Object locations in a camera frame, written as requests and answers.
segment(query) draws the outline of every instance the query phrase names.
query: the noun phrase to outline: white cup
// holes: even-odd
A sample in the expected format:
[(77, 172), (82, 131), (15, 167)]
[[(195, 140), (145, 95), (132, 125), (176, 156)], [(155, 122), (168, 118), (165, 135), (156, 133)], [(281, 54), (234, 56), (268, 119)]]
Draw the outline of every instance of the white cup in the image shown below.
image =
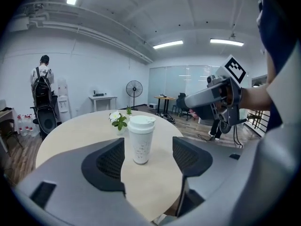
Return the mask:
[(148, 162), (151, 152), (152, 134), (155, 129), (156, 118), (136, 115), (130, 118), (128, 131), (133, 147), (133, 160), (138, 165)]

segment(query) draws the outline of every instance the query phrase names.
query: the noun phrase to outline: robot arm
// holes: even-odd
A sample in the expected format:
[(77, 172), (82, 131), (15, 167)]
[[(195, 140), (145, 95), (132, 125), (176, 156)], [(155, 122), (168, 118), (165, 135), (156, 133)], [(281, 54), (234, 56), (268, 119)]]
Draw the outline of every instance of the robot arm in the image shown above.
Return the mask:
[[(233, 68), (241, 71), (239, 77), (233, 72)], [(207, 89), (201, 90), (195, 94), (177, 100), (177, 105), (181, 108), (192, 108), (194, 112), (203, 120), (221, 120), (228, 127), (222, 130), (226, 133), (231, 126), (245, 122), (239, 118), (238, 104), (241, 99), (241, 86), (246, 72), (230, 56), (225, 65), (222, 65), (216, 72), (217, 77), (210, 75), (207, 78)], [(227, 103), (228, 92), (227, 87), (231, 91), (232, 102)], [(216, 103), (221, 103), (221, 108), (217, 108)]]

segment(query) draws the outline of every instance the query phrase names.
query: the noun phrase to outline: wooden table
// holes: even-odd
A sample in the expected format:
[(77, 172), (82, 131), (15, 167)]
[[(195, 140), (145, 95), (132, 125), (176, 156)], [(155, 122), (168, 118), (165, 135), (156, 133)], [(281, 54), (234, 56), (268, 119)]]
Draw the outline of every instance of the wooden table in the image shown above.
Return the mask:
[(117, 109), (117, 96), (89, 96), (89, 98), (93, 101), (93, 109), (94, 112), (97, 111), (96, 101), (97, 100), (109, 100), (110, 101), (110, 107), (108, 108), (111, 110), (111, 100), (115, 99), (115, 109)]
[(175, 100), (173, 97), (159, 97), (159, 96), (154, 96), (155, 98), (158, 99), (158, 108), (157, 108), (157, 113), (160, 112), (160, 100), (165, 100), (164, 102), (164, 109), (163, 109), (163, 114), (167, 114), (168, 112), (168, 103), (170, 100)]
[[(112, 112), (114, 111), (85, 114), (55, 128), (40, 146), (36, 167), (58, 153), (118, 138), (115, 128), (109, 123), (109, 114)], [(182, 173), (173, 158), (172, 140), (173, 137), (182, 137), (182, 134), (173, 124), (158, 116), (141, 111), (132, 113), (133, 116), (147, 115), (156, 118), (151, 155), (143, 166), (134, 163), (126, 132), (123, 135), (125, 160), (121, 169), (121, 181), (125, 184), (127, 200), (147, 220), (152, 221), (169, 209), (180, 195)]]

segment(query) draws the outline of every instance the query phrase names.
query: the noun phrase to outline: water bottle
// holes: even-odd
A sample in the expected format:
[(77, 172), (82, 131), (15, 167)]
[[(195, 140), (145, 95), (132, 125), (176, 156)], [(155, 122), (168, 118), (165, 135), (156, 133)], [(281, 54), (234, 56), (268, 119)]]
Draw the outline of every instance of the water bottle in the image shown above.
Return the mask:
[(32, 114), (29, 115), (28, 119), (29, 119), (30, 135), (31, 135), (31, 137), (35, 137), (38, 134), (38, 131), (35, 127), (35, 124), (33, 124)]
[(39, 127), (39, 125), (37, 125), (37, 124), (33, 124), (33, 126), (34, 126), (34, 128), (36, 129), (36, 131), (37, 131), (37, 134), (39, 134), (40, 133), (40, 127)]
[(18, 128), (19, 128), (19, 132), (20, 132), (21, 136), (25, 137), (27, 135), (27, 132), (26, 132), (24, 124), (22, 122), (21, 115), (18, 115), (17, 118), (18, 118), (17, 124), (18, 124)]
[(27, 133), (28, 135), (30, 135), (30, 130), (29, 130), (29, 120), (28, 120), (28, 117), (27, 117), (27, 116), (28, 116), (28, 115), (24, 116), (23, 122), (24, 122), (24, 126), (25, 126), (26, 133)]

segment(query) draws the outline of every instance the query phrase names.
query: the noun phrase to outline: black backpack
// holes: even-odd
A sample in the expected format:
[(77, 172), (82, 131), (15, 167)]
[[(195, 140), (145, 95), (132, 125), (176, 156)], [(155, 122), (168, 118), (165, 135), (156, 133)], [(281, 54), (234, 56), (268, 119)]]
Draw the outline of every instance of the black backpack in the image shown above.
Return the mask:
[(47, 78), (50, 71), (51, 70), (49, 69), (44, 76), (41, 76), (39, 67), (36, 67), (37, 79), (32, 86), (32, 96), (36, 108), (46, 105), (53, 107), (51, 84)]

